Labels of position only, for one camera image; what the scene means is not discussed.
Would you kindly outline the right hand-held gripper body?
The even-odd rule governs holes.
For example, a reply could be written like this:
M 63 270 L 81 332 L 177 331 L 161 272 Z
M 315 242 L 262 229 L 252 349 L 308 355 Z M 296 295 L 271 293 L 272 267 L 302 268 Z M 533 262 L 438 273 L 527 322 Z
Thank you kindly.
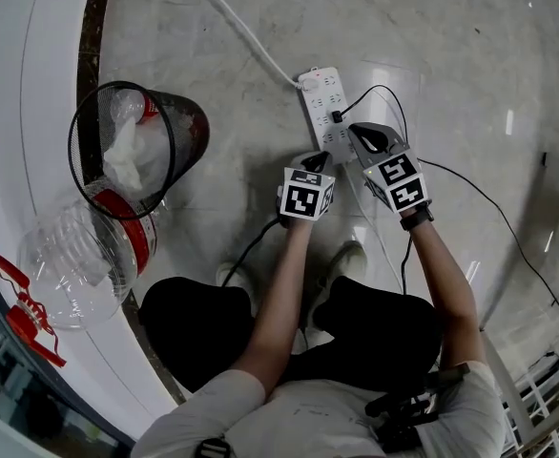
M 389 155 L 363 146 L 360 164 L 365 185 L 391 212 L 399 214 L 428 201 L 424 175 L 409 148 Z

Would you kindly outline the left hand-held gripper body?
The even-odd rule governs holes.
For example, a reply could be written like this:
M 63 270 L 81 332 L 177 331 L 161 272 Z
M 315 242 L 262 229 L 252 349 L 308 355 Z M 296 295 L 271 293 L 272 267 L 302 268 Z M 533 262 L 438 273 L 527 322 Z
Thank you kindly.
M 284 168 L 283 183 L 278 187 L 276 211 L 284 228 L 293 219 L 320 219 L 333 202 L 336 179 L 330 175 L 331 169 L 328 173 L 304 170 L 301 159 L 305 155 L 295 157 Z

